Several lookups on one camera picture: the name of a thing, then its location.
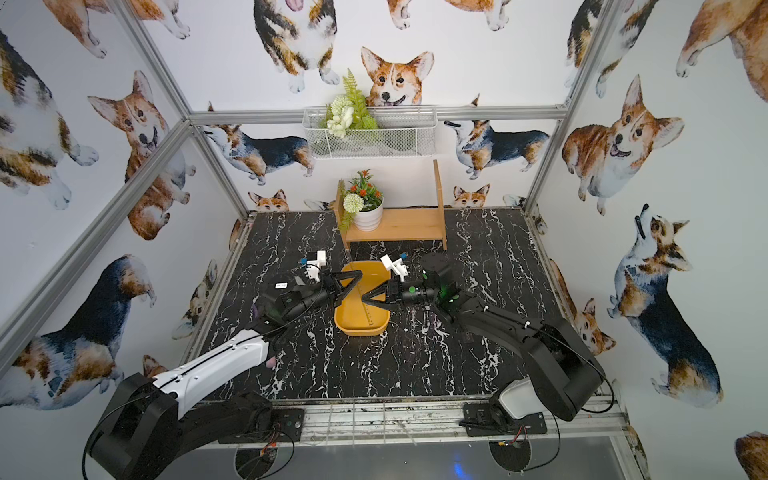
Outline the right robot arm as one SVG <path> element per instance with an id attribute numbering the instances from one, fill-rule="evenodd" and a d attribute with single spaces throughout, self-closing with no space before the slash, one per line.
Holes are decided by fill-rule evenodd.
<path id="1" fill-rule="evenodd" d="M 420 272 L 410 281 L 398 262 L 382 262 L 392 277 L 363 294 L 363 304 L 389 311 L 429 305 L 439 320 L 459 332 L 482 336 L 520 357 L 526 376 L 494 395 L 509 417 L 548 412 L 571 421 L 603 383 L 604 370 L 568 321 L 524 318 L 491 305 L 460 284 L 443 254 L 424 256 Z"/>

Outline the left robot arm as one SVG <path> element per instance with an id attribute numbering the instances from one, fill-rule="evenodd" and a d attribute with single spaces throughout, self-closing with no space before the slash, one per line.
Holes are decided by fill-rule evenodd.
<path id="1" fill-rule="evenodd" d="M 279 276 L 253 305 L 252 322 L 222 345 L 152 377 L 134 374 L 115 391 L 85 443 L 115 479 L 155 479 L 177 458 L 222 439 L 252 436 L 274 442 L 282 434 L 273 407 L 259 394 L 222 402 L 205 398 L 236 376 L 265 363 L 273 343 L 308 314 L 338 307 L 361 281 L 359 270 L 309 265 L 307 281 Z"/>

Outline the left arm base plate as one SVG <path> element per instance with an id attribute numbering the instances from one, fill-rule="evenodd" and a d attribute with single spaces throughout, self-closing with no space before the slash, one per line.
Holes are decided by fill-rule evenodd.
<path id="1" fill-rule="evenodd" d="M 226 436 L 219 444 L 266 443 L 268 440 L 291 442 L 301 439 L 305 410 L 278 408 L 258 413 L 244 432 Z"/>

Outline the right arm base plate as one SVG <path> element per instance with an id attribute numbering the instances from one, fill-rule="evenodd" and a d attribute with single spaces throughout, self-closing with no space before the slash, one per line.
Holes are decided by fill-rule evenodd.
<path id="1" fill-rule="evenodd" d="M 516 420 L 501 407 L 491 403 L 465 403 L 462 411 L 463 418 L 459 420 L 459 426 L 470 437 L 514 436 L 517 433 L 543 435 L 548 432 L 542 413 Z"/>

